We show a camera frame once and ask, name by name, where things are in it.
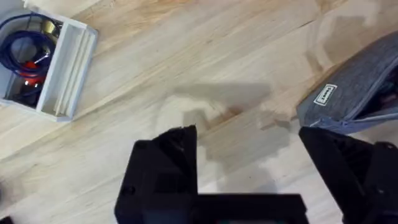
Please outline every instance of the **wood grain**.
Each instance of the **wood grain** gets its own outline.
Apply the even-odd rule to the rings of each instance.
[[[101,41],[74,122],[0,107],[0,216],[116,223],[134,142],[195,123],[201,192],[300,193],[311,223],[339,223],[294,107],[331,68],[398,28],[398,2],[325,2],[51,2]],[[394,142],[394,126],[358,136]]]

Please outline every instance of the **fabric tag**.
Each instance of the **fabric tag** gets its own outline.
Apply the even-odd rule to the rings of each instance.
[[[336,89],[337,89],[336,85],[326,84],[326,86],[323,88],[323,90],[319,93],[319,95],[315,98],[313,102],[320,106],[326,106],[329,98]]]

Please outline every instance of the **coiled blue wire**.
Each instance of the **coiled blue wire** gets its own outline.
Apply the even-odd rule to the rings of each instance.
[[[41,14],[23,14],[19,16],[14,16],[11,18],[6,19],[3,23],[0,24],[0,31],[1,29],[7,25],[9,22],[14,21],[16,19],[22,19],[25,17],[40,17],[42,19],[51,21],[56,29],[59,30],[59,27],[56,23],[49,17],[41,15]],[[44,56],[43,53],[40,53],[39,49],[43,49],[43,46],[47,46],[50,50],[50,55],[48,58],[40,62],[40,66],[38,68],[27,68],[22,63],[15,58],[12,52],[12,45],[15,41],[22,39],[22,38],[29,38],[32,40],[35,48],[37,49],[37,53],[33,58],[39,58],[40,56]],[[55,43],[54,41],[48,37],[47,35],[37,32],[37,31],[30,31],[30,30],[19,30],[10,35],[8,35],[4,41],[0,45],[0,63],[3,64],[4,67],[14,72],[14,74],[22,77],[22,78],[36,78],[45,76],[47,74],[47,70],[49,69],[52,54],[55,50]]]

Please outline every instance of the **white storage box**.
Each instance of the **white storage box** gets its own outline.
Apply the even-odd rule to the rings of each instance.
[[[41,11],[34,6],[28,6],[29,9],[25,6],[22,1],[1,0],[0,22],[16,13],[36,12],[62,23],[62,29],[37,105],[30,107],[12,100],[13,92],[17,91],[23,80],[18,80],[17,76],[1,64],[0,103],[20,106],[54,121],[71,121],[98,33],[84,23]],[[0,30],[0,41],[7,35],[6,30]]]

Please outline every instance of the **gray fabric pouch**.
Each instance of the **gray fabric pouch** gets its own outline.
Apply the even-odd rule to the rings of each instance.
[[[347,60],[297,106],[302,126],[342,134],[398,119],[398,32]]]

